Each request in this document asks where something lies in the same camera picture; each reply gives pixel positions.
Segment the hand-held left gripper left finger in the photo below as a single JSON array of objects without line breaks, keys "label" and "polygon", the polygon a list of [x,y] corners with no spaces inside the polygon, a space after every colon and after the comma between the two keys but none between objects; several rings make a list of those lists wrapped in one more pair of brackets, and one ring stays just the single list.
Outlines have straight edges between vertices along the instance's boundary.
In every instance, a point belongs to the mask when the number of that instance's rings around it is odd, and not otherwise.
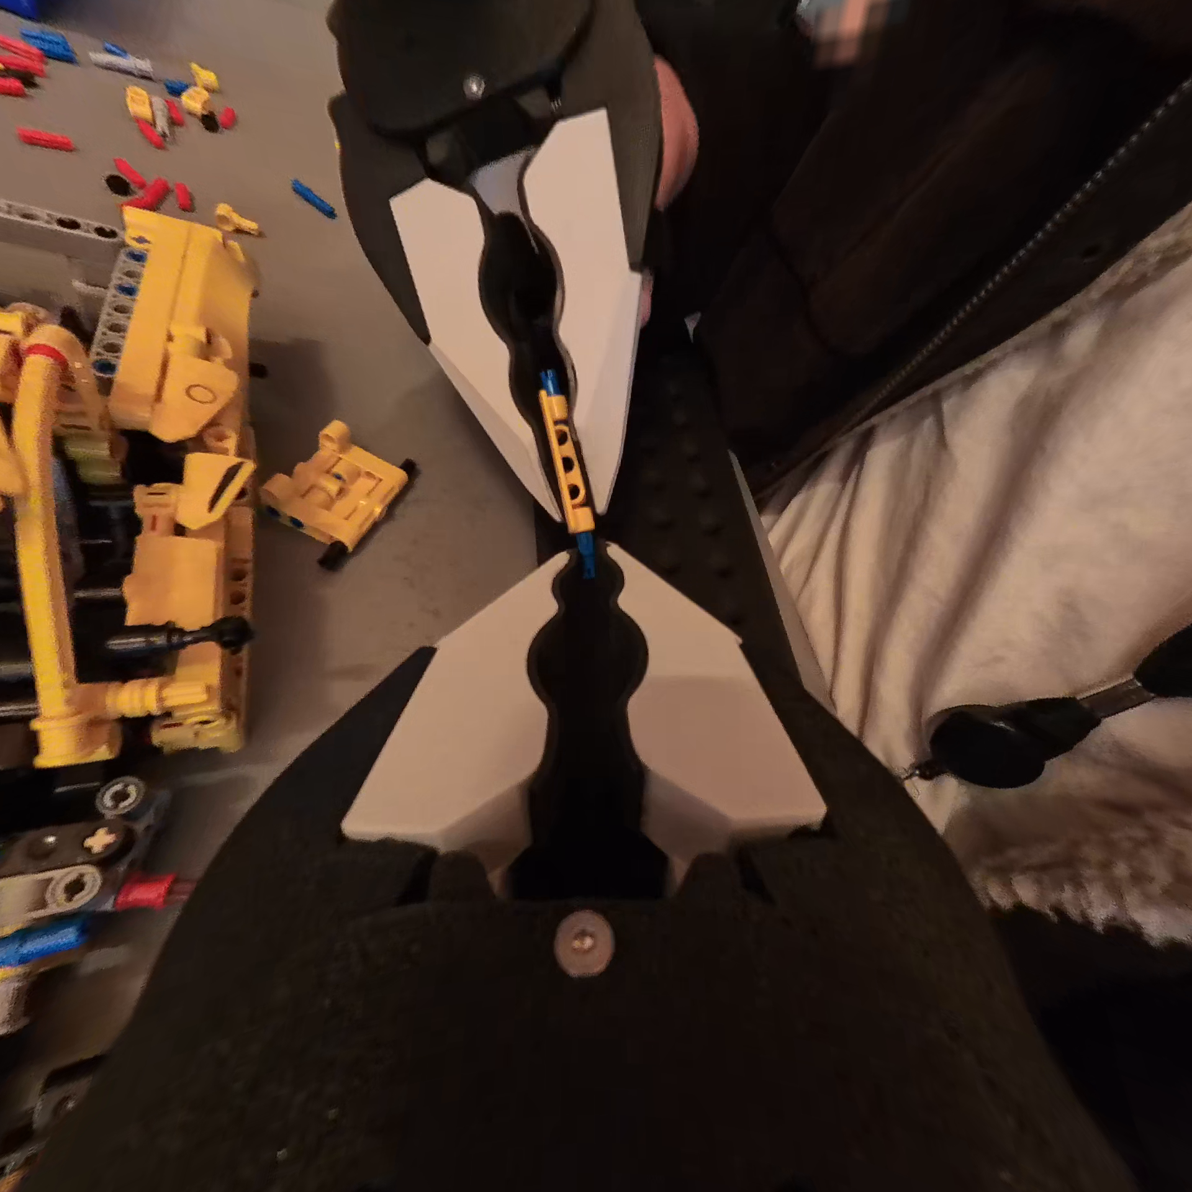
[{"label": "hand-held left gripper left finger", "polygon": [[559,611],[561,552],[446,635],[366,775],[341,833],[469,853],[490,885],[529,846],[527,789],[546,750],[532,642]]}]

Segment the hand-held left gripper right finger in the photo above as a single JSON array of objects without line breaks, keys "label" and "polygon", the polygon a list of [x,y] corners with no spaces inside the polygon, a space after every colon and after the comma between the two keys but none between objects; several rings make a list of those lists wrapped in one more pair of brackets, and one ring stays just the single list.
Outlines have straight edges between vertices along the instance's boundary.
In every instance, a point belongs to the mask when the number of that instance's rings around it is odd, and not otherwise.
[{"label": "hand-held left gripper right finger", "polygon": [[824,801],[737,635],[621,547],[605,552],[617,606],[645,640],[627,719],[645,772],[641,831],[665,856],[666,892],[699,856],[817,831]]}]

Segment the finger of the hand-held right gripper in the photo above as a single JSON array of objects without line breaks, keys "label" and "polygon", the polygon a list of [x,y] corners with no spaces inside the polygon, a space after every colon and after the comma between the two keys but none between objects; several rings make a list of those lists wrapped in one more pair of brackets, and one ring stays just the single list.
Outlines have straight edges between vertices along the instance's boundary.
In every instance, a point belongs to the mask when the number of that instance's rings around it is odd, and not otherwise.
[{"label": "finger of the hand-held right gripper", "polygon": [[560,120],[523,167],[517,191],[554,266],[554,341],[590,504],[603,516],[621,463],[642,290],[621,225],[607,113]]},{"label": "finger of the hand-held right gripper", "polygon": [[425,179],[390,201],[427,325],[428,351],[526,493],[560,521],[529,422],[512,389],[512,351],[481,291],[485,250],[475,198]]}]

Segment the yellow connector brick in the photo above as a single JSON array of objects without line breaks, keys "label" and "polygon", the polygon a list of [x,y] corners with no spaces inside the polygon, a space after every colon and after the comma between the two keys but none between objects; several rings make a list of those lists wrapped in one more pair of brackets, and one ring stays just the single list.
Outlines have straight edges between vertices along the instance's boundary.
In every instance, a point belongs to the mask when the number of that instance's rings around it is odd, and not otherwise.
[{"label": "yellow connector brick", "polygon": [[561,394],[556,372],[540,372],[540,416],[549,456],[554,470],[561,521],[574,538],[594,533],[594,514],[587,494],[586,476],[578,460],[570,408]]}]

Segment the yellow brick with blue pins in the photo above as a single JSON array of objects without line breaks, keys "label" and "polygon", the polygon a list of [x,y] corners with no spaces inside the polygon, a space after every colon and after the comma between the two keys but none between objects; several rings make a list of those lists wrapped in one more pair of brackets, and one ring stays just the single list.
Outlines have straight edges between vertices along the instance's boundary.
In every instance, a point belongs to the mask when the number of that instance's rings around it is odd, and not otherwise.
[{"label": "yellow brick with blue pins", "polygon": [[418,473],[410,459],[394,466],[366,452],[334,421],[319,432],[315,453],[269,479],[258,499],[265,516],[322,544],[319,568],[337,572]]}]

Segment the yellow toy brick car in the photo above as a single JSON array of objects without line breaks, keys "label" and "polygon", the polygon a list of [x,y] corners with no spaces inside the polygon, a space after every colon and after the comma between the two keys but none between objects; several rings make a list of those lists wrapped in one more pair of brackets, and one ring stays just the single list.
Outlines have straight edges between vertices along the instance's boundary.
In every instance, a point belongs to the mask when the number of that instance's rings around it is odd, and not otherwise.
[{"label": "yellow toy brick car", "polygon": [[95,921],[174,897],[137,875],[157,755],[244,745],[253,579],[248,316],[219,230],[2,202],[2,1133],[31,1009]]}]

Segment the person's right forearm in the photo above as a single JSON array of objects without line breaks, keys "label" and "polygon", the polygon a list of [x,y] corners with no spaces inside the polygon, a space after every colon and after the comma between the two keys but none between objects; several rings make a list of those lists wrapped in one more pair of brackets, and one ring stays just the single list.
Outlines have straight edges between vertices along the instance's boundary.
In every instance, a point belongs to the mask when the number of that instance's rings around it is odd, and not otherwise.
[{"label": "person's right forearm", "polygon": [[757,27],[682,3],[638,3],[654,56],[674,67],[699,128],[693,174],[655,213],[649,313],[682,333],[710,372],[727,442],[757,463],[788,447],[807,392],[844,351],[813,314],[811,228],[800,168],[827,125],[835,80],[798,29]]}]

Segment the grey desk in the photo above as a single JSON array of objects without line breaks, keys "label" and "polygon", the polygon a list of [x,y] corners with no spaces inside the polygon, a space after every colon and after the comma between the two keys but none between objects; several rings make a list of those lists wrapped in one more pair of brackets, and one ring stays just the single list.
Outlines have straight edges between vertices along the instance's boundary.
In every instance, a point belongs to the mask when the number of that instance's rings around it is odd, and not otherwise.
[{"label": "grey desk", "polygon": [[148,755],[171,797],[150,875],[201,875],[255,798],[410,652],[434,645],[533,564],[529,501],[377,280],[343,215],[319,236],[242,239],[259,276],[249,409],[263,480],[341,421],[368,452],[420,476],[341,571],[256,517],[256,642],[244,750]]}]

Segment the person's right hand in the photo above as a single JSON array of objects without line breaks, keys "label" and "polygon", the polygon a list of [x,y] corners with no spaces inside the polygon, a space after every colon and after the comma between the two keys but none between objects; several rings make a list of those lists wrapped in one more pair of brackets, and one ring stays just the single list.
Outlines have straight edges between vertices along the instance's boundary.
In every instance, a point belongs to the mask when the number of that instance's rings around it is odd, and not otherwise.
[{"label": "person's right hand", "polygon": [[699,148],[695,113],[674,67],[655,54],[654,76],[659,93],[661,151],[659,181],[654,209],[662,213],[688,185]]}]

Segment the white shirt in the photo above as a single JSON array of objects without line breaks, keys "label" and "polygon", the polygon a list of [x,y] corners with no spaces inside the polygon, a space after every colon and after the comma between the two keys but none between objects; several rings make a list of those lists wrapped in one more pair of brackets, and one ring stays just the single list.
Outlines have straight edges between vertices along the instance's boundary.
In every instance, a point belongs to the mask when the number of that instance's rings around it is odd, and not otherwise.
[{"label": "white shirt", "polygon": [[842,438],[762,520],[804,655],[979,900],[1189,944],[1189,700],[1017,792],[912,778],[957,706],[1085,696],[1189,626],[1190,215]]}]

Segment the scattered small coloured bricks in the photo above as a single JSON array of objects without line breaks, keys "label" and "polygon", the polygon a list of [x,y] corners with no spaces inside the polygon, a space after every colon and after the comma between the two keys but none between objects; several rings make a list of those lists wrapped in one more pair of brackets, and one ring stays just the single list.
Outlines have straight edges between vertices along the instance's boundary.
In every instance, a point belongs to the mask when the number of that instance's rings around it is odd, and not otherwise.
[{"label": "scattered small coloured bricks", "polygon": [[[22,97],[2,97],[2,199],[61,215],[120,219],[126,198],[107,178],[119,164],[146,185],[164,181],[164,215],[214,222],[225,205],[265,240],[319,236],[332,220],[293,192],[297,182],[343,215],[333,127],[337,71],[322,15],[302,3],[127,3],[69,13],[58,26],[75,64],[49,61]],[[137,86],[212,73],[211,131],[174,100],[183,123],[157,148],[129,113]]]}]

